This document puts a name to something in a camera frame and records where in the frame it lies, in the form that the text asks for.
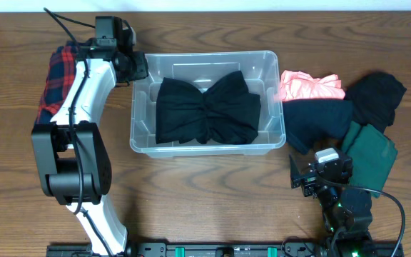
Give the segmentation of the black garment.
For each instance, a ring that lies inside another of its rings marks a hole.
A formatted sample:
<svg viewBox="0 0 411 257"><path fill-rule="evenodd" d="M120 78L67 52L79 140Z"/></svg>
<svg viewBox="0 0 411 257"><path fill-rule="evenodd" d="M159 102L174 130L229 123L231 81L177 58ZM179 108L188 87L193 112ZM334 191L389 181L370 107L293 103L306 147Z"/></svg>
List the black garment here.
<svg viewBox="0 0 411 257"><path fill-rule="evenodd" d="M258 137L260 96L249 92L241 71L231 72L207 91L164 78L156 100L156 143L251 144Z"/></svg>
<svg viewBox="0 0 411 257"><path fill-rule="evenodd" d="M395 120L395 110L407 89L393 75L374 72L362 77L345 92L345 100L353 104L352 120L370 124L384 133Z"/></svg>

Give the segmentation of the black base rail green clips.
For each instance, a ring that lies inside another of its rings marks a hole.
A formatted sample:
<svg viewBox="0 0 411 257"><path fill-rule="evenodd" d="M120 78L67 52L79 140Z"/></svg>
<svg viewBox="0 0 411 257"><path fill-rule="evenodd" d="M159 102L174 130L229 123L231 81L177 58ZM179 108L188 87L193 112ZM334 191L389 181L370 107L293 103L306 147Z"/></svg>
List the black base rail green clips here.
<svg viewBox="0 0 411 257"><path fill-rule="evenodd" d="M284 244L263 245L194 245L141 243L136 246L138 253L117 253L113 256L138 257L281 257L281 256L392 256L394 246L391 243L367 243L361 246L339 245L335 255L314 243L288 242ZM79 257L107 256L94 253L89 245L47 246L46 256Z"/></svg>

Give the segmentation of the red navy plaid shirt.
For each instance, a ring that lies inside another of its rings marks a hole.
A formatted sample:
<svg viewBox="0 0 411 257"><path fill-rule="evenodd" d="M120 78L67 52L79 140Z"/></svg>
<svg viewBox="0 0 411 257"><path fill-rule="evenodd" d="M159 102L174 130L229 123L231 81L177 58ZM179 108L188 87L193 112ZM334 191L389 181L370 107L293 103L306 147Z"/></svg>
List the red navy plaid shirt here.
<svg viewBox="0 0 411 257"><path fill-rule="evenodd" d="M76 77L77 53L77 47L71 42L52 53L35 124L49 124L59 112Z"/></svg>

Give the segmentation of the pink folded garment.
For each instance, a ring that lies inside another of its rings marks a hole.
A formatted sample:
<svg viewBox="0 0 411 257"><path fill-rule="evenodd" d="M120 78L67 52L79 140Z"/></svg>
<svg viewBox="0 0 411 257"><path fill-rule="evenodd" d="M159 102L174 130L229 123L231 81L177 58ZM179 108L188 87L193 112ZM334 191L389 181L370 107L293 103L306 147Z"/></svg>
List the pink folded garment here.
<svg viewBox="0 0 411 257"><path fill-rule="evenodd" d="M340 99L345 98L342 82L338 75L313 78L302 71L285 70L280 77L278 94L280 102L300 99Z"/></svg>

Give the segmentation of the dark green garment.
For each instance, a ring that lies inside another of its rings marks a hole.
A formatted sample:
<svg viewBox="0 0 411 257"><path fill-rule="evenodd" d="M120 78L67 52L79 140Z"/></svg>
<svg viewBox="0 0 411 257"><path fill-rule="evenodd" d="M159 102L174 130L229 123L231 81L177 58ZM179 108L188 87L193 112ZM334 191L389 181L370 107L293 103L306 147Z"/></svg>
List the dark green garment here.
<svg viewBox="0 0 411 257"><path fill-rule="evenodd" d="M351 186L383 190L398 154L393 141L371 124L352 121L341 150L352 159Z"/></svg>

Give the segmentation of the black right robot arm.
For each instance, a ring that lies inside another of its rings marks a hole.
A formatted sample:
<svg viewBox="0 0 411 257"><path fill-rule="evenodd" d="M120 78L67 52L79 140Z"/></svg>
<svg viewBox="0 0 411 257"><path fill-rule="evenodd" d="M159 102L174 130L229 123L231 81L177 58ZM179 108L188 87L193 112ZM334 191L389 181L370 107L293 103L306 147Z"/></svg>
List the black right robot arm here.
<svg viewBox="0 0 411 257"><path fill-rule="evenodd" d="M336 148L317 152L305 168L290 157L291 187L319 201L329 234L311 249L314 256L364 256L371 249L371 195L349 184L352 170L352 159Z"/></svg>

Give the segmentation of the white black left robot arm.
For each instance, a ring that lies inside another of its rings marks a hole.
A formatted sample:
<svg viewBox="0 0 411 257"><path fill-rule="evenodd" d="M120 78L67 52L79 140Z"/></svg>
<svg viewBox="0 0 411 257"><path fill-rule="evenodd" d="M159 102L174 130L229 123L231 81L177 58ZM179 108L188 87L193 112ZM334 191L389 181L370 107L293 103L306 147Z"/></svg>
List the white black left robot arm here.
<svg viewBox="0 0 411 257"><path fill-rule="evenodd" d="M49 61L46 85L31 132L45 195L76 216L89 243L52 245L48 256L135 256L109 191L112 173L99 132L110 92L148 75L146 57L134 51L136 34L116 16L97 16L93 38L70 39Z"/></svg>

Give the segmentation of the clear plastic storage bin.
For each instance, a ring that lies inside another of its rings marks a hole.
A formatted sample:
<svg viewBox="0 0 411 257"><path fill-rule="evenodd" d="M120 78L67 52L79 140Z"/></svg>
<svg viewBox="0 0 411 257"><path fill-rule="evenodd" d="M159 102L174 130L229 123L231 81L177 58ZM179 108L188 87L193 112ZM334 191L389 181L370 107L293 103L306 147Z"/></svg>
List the clear plastic storage bin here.
<svg viewBox="0 0 411 257"><path fill-rule="evenodd" d="M129 144L151 158L206 155L264 155L286 142L283 106L276 99L280 84L277 55L266 51L146 54L148 77L133 83ZM156 143L156 99L164 78L186 81L201 92L225 75L241 71L248 89L260 97L258 137L251 144Z"/></svg>

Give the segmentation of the navy folded garment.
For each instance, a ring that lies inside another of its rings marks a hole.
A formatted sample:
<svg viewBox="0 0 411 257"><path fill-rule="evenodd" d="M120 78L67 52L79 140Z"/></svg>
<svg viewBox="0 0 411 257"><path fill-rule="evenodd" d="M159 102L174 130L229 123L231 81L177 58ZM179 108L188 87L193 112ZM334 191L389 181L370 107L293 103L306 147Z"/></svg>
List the navy folded garment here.
<svg viewBox="0 0 411 257"><path fill-rule="evenodd" d="M342 139L347 133L353 104L340 99L300 99L283 103L287 142L305 155L318 141Z"/></svg>

